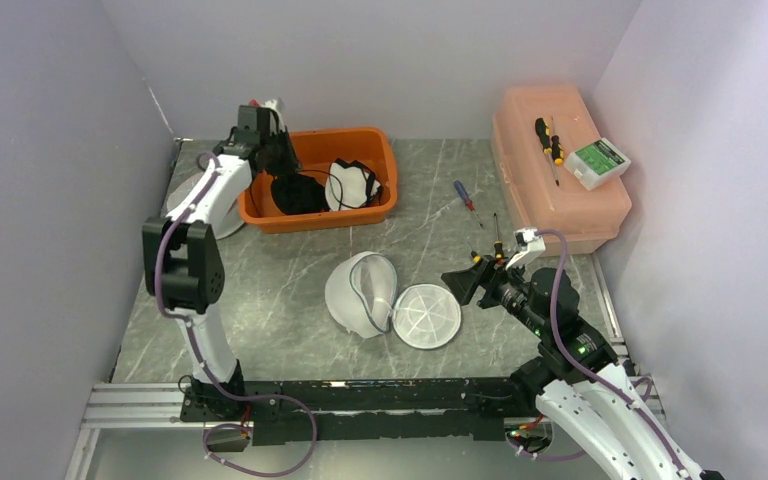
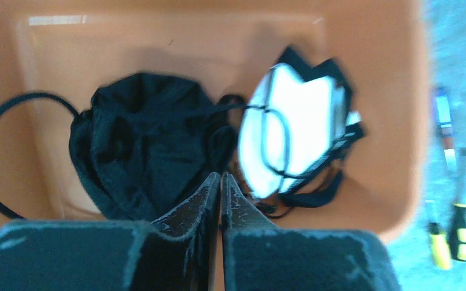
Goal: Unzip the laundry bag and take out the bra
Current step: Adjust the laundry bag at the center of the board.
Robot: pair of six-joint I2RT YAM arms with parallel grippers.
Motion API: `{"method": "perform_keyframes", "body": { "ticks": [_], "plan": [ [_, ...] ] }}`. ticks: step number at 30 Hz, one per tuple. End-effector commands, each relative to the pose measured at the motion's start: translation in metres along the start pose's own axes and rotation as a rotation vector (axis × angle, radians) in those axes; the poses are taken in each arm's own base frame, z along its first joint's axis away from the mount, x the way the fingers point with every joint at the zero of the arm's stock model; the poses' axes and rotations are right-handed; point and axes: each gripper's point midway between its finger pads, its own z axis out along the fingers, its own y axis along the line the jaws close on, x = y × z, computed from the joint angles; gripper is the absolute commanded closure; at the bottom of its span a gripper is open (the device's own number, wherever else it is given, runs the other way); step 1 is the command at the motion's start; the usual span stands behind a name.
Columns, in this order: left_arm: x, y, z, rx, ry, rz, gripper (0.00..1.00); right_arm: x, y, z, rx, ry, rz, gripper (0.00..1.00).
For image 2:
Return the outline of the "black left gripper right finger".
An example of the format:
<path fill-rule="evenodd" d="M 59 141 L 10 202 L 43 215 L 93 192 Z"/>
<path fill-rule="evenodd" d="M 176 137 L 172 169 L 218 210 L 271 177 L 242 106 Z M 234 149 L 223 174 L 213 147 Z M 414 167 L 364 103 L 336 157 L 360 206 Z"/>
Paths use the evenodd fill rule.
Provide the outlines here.
<path fill-rule="evenodd" d="M 221 182 L 226 290 L 400 290 L 386 247 L 364 230 L 283 229 Z"/>

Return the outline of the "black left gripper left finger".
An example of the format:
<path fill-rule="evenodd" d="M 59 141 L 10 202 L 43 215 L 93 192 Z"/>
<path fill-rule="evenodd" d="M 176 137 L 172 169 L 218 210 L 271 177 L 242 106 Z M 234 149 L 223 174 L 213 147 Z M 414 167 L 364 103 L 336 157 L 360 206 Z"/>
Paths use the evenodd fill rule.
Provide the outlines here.
<path fill-rule="evenodd" d="M 155 221 L 13 221 L 0 290 L 211 290 L 220 175 Z"/>

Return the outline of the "black white bra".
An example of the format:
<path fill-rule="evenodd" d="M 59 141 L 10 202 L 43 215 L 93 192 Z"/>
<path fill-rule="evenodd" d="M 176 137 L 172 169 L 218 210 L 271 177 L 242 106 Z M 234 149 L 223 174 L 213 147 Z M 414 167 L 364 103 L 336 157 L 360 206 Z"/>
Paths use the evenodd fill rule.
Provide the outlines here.
<path fill-rule="evenodd" d="M 64 106 L 73 115 L 70 159 L 107 219 L 156 220 L 233 160 L 256 208 L 277 219 L 270 197 L 287 211 L 335 197 L 343 173 L 331 164 L 365 135 L 352 97 L 334 59 L 313 66 L 289 45 L 249 101 L 212 102 L 197 81 L 139 72 L 98 88 L 82 112 L 31 92 L 1 104 L 0 117 L 34 99 Z"/>

